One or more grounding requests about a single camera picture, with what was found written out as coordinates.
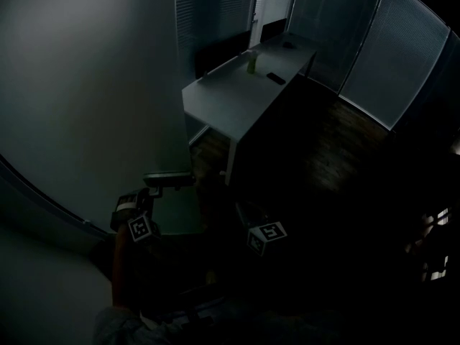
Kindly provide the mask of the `black monitor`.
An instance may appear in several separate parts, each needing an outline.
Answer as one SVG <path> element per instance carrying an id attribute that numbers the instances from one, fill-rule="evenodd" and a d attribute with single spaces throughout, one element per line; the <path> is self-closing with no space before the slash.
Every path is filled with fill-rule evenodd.
<path id="1" fill-rule="evenodd" d="M 250 38 L 251 31 L 248 30 L 198 51 L 195 54 L 195 78 L 202 78 L 206 73 L 246 52 Z"/>

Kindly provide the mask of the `wide glass partition with blinds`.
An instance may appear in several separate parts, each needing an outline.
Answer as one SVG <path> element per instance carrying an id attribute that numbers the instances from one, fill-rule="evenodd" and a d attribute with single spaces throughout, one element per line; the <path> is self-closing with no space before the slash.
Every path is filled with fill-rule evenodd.
<path id="1" fill-rule="evenodd" d="M 247 31 L 252 0 L 175 0 L 179 63 L 185 82 L 195 78 L 195 54 Z"/>

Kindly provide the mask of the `glass partition panel with blinds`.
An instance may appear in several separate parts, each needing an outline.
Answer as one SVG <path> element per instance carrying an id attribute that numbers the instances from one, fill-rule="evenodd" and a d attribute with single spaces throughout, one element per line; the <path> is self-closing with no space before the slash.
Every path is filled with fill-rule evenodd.
<path id="1" fill-rule="evenodd" d="M 391 130 L 426 83 L 450 32 L 420 0 L 379 0 L 340 97 Z"/>
<path id="2" fill-rule="evenodd" d="M 309 77 L 338 92 L 364 40 L 379 0 L 294 0 L 288 31 L 309 41 Z"/>

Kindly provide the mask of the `person's left forearm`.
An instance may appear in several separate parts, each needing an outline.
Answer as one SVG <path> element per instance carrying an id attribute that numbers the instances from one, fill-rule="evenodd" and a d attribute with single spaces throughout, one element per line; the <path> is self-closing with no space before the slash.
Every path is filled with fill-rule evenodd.
<path id="1" fill-rule="evenodd" d="M 132 292 L 132 274 L 129 263 L 129 246 L 131 242 L 129 228 L 122 224 L 115 237 L 114 259 L 112 265 L 112 304 L 135 312 L 137 310 L 135 295 Z"/>

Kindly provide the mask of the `grey office desk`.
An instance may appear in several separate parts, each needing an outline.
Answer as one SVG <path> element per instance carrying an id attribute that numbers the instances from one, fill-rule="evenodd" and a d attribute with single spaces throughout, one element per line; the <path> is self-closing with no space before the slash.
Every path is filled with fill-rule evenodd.
<path id="1" fill-rule="evenodd" d="M 295 49 L 284 48 L 283 42 L 293 43 Z M 258 52 L 255 74 L 247 72 L 250 50 Z M 286 87 L 267 74 L 274 73 L 289 84 L 317 53 L 307 39 L 287 32 L 250 50 L 182 90 L 185 113 L 230 139 L 226 185 L 231 185 L 239 143 Z"/>

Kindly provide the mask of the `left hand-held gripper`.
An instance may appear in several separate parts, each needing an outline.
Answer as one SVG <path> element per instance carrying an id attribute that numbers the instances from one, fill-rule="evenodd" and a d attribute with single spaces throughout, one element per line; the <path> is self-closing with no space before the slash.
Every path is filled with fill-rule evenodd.
<path id="1" fill-rule="evenodd" d="M 135 243 L 149 244 L 153 239 L 161 238 L 160 228 L 152 218 L 155 199 L 161 197 L 161 186 L 143 188 L 138 192 L 139 215 L 128 221 L 128 227 Z"/>

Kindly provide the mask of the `metal door lever handle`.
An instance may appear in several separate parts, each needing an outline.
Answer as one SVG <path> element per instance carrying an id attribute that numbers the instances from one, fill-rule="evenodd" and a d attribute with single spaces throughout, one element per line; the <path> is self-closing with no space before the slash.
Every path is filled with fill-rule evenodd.
<path id="1" fill-rule="evenodd" d="M 196 181 L 191 171 L 152 172 L 143 175 L 149 188 L 175 188 L 192 186 Z"/>

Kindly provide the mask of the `person's left hand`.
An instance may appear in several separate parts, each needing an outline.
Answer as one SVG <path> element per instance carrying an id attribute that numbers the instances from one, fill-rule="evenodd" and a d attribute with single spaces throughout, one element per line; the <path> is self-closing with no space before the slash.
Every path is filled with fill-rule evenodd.
<path id="1" fill-rule="evenodd" d="M 122 224 L 139 215 L 138 193 L 130 193 L 119 197 L 115 211 L 111 214 L 110 228 L 117 232 Z"/>

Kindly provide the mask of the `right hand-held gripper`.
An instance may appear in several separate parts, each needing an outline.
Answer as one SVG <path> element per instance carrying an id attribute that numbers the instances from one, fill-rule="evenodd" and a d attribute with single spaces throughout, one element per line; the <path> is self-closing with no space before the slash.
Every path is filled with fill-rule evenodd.
<path id="1" fill-rule="evenodd" d="M 247 246 L 258 256 L 263 257 L 269 245 L 288 236 L 279 221 L 268 224 L 270 216 L 263 207 L 251 202 L 236 202 L 235 209 L 243 226 L 261 225 L 250 228 L 247 234 Z"/>

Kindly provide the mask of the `person's grey sweater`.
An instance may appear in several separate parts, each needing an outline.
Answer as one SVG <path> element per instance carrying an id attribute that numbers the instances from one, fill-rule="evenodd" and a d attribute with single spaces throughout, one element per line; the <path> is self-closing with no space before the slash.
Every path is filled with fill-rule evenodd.
<path id="1" fill-rule="evenodd" d="M 162 324 L 150 329 L 124 308 L 96 317 L 92 345 L 343 345 L 344 325 L 335 313 L 278 316 L 257 313 L 197 328 Z"/>

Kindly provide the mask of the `frosted glass door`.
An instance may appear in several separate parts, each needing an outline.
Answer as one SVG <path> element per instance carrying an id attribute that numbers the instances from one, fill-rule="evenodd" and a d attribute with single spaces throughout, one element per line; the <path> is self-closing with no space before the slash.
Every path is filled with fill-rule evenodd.
<path id="1" fill-rule="evenodd" d="M 175 0 L 0 0 L 0 155 L 103 230 L 144 175 L 188 171 Z"/>

